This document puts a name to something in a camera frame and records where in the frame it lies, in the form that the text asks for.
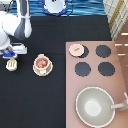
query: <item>small white object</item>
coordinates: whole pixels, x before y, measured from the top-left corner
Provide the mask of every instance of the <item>small white object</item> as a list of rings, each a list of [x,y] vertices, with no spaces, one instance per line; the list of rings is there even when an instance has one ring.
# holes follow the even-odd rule
[[[128,46],[128,44],[124,44],[124,46]]]
[[[125,56],[125,54],[118,54],[118,56]]]
[[[115,46],[122,46],[123,44],[115,44]]]
[[[126,92],[124,92],[124,96],[126,97],[126,99],[128,99],[128,95]]]
[[[97,116],[100,114],[101,107],[95,100],[90,100],[85,104],[85,111],[90,116]]]
[[[7,65],[6,65],[6,68],[9,70],[9,71],[14,71],[17,69],[17,61],[15,59],[10,59],[7,61]]]
[[[21,44],[20,46],[13,46],[12,50],[16,54],[27,54],[27,47],[25,47],[24,44]]]
[[[40,71],[40,74],[46,74],[46,73],[47,73],[46,70],[42,70],[42,71]]]
[[[121,33],[122,36],[128,36],[128,33]]]
[[[114,104],[114,105],[111,105],[111,109],[119,109],[119,108],[123,108],[124,105],[123,103],[119,103],[119,104]]]

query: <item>pink countertop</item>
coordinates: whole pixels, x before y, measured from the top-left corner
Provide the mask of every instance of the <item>pink countertop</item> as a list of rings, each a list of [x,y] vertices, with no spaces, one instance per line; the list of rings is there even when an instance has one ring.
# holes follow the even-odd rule
[[[85,58],[76,58],[70,55],[69,47],[72,44],[82,44],[89,49],[89,54]],[[107,58],[97,56],[95,50],[98,45],[107,45],[111,48],[111,55]],[[86,62],[91,67],[88,76],[80,77],[75,73],[75,65],[78,62]],[[101,62],[110,62],[115,67],[112,76],[102,76],[98,71]],[[89,86],[97,86],[106,90],[115,103],[120,103],[125,99],[126,87],[115,48],[114,41],[80,41],[66,43],[66,128],[90,128],[78,117],[75,109],[75,100],[78,93]],[[106,128],[128,128],[128,111],[119,112],[116,110],[113,121]]]

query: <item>blue object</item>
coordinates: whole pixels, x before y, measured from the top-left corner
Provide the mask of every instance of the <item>blue object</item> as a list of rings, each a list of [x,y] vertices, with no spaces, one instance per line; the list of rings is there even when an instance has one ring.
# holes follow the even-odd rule
[[[13,51],[11,51],[9,53],[3,53],[4,58],[14,57],[15,55],[16,54]]]
[[[29,0],[31,16],[47,16],[44,11],[44,0]],[[66,16],[72,11],[72,2],[68,1],[68,10]],[[13,1],[11,13],[17,15],[17,4]],[[69,16],[84,16],[84,15],[106,15],[104,10],[103,0],[74,0],[73,13]]]
[[[48,14],[48,15],[60,16],[60,15],[65,14],[65,13],[67,12],[67,10],[68,10],[68,1],[67,1],[67,0],[65,0],[66,8],[63,9],[60,13],[56,13],[56,14],[50,13],[50,12],[48,11],[48,9],[44,9],[44,5],[45,5],[45,2],[42,2],[42,9],[43,9],[43,12],[44,12],[45,14]]]

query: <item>white robot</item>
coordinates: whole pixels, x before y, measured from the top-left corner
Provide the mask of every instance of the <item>white robot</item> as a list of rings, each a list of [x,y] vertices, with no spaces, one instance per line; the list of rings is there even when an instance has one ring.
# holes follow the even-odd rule
[[[22,43],[11,43],[9,35],[24,40],[32,32],[29,1],[16,0],[16,2],[17,15],[0,11],[0,55],[5,59],[27,53],[27,48]]]

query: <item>bowl rim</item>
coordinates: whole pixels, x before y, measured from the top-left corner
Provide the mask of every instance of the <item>bowl rim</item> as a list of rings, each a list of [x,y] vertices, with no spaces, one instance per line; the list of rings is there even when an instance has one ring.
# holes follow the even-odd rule
[[[106,94],[108,95],[108,97],[109,97],[110,100],[112,101],[112,104],[114,104],[114,100],[113,100],[112,97],[108,94],[108,92],[105,91],[104,89],[102,89],[102,88],[100,88],[100,87],[86,87],[86,88],[84,88],[82,91],[80,91],[80,93],[77,95],[77,98],[76,98],[76,112],[77,112],[79,118],[80,118],[85,124],[87,124],[88,126],[94,127],[94,128],[96,128],[96,127],[98,127],[98,128],[105,127],[105,126],[109,125],[109,124],[112,122],[112,120],[114,119],[114,117],[115,117],[115,109],[113,109],[113,114],[112,114],[111,119],[110,119],[107,123],[105,123],[104,125],[98,125],[98,126],[89,124],[89,123],[86,122],[86,121],[81,117],[81,115],[79,114],[79,110],[78,110],[78,108],[77,108],[78,99],[79,99],[80,95],[81,95],[84,91],[89,90],[89,89],[98,89],[98,90],[103,91],[104,93],[106,93]]]

